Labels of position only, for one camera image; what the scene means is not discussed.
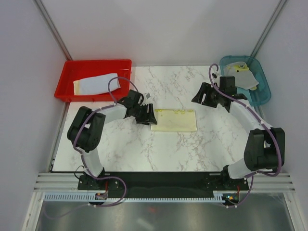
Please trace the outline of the pale yellow patterned towel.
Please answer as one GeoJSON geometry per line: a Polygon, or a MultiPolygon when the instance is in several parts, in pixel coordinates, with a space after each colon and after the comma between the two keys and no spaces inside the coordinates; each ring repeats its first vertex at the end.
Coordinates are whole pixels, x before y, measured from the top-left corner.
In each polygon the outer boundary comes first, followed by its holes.
{"type": "Polygon", "coordinates": [[[196,132],[196,113],[193,109],[155,109],[157,125],[151,125],[151,131],[160,132],[196,132]]]}

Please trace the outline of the light blue towel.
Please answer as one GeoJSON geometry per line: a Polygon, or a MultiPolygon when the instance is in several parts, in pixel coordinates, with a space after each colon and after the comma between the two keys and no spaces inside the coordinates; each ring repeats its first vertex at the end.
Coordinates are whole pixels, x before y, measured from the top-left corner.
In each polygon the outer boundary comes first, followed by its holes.
{"type": "Polygon", "coordinates": [[[117,73],[110,73],[95,77],[88,77],[80,81],[80,95],[98,95],[120,88],[117,73]]]}

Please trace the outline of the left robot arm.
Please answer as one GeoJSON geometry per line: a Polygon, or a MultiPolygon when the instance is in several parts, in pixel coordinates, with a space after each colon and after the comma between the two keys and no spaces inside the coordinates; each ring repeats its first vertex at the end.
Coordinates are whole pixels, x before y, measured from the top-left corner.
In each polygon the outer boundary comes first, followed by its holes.
{"type": "Polygon", "coordinates": [[[67,138],[82,160],[84,171],[88,174],[89,185],[99,190],[105,185],[105,177],[100,175],[103,166],[98,154],[98,145],[101,141],[105,124],[115,120],[134,117],[137,124],[156,125],[154,107],[148,103],[149,93],[141,94],[130,90],[126,97],[112,105],[92,110],[86,106],[79,108],[67,132],[67,138]]]}

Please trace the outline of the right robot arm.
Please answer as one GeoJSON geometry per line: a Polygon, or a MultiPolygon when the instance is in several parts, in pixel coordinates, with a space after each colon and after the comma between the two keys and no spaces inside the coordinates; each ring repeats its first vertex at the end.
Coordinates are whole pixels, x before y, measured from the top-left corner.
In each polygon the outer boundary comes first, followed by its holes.
{"type": "Polygon", "coordinates": [[[238,180],[261,173],[275,177],[285,161],[285,132],[265,122],[250,106],[246,96],[237,92],[235,78],[221,77],[219,85],[203,82],[193,103],[216,108],[221,105],[232,114],[248,134],[242,159],[224,167],[220,177],[222,188],[231,190],[238,180]]]}

